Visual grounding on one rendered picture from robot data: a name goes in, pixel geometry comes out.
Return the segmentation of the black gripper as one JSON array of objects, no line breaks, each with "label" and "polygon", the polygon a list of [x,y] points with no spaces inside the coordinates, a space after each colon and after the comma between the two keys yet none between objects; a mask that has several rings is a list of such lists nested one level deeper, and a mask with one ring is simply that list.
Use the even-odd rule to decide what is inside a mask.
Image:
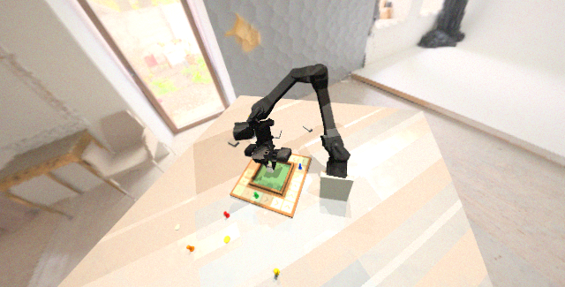
[{"label": "black gripper", "polygon": [[273,151],[273,153],[272,153],[273,155],[272,155],[272,158],[270,160],[270,162],[272,163],[273,170],[275,169],[277,161],[287,162],[290,159],[290,156],[292,155],[291,149],[288,148],[288,147],[281,147],[281,149],[274,149],[275,144],[273,144],[273,138],[274,138],[274,135],[271,135],[271,137],[267,140],[257,140],[255,142],[255,144],[250,144],[244,151],[245,156],[251,157],[252,152],[257,147],[257,145],[267,146],[267,144],[269,144],[269,146],[272,148],[272,151]]}]

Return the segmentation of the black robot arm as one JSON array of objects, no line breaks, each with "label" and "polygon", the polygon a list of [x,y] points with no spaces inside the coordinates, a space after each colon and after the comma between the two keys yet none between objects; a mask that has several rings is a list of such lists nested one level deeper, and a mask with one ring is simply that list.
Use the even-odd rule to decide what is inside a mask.
[{"label": "black robot arm", "polygon": [[[323,64],[309,65],[291,70],[267,96],[253,104],[251,114],[245,122],[234,123],[232,131],[234,140],[250,140],[254,136],[254,131],[257,140],[269,139],[271,137],[270,126],[274,126],[275,121],[270,117],[268,120],[264,119],[269,116],[276,103],[296,82],[312,83],[317,94],[324,127],[324,135],[321,135],[320,138],[322,146],[328,151],[328,155],[331,156],[327,161],[327,175],[346,178],[348,176],[347,164],[350,159],[350,153],[344,148],[342,138],[335,125],[328,92],[328,69]],[[267,146],[257,145],[252,153],[252,159],[255,163],[265,164],[271,160],[272,153],[273,151],[269,144]]]}]

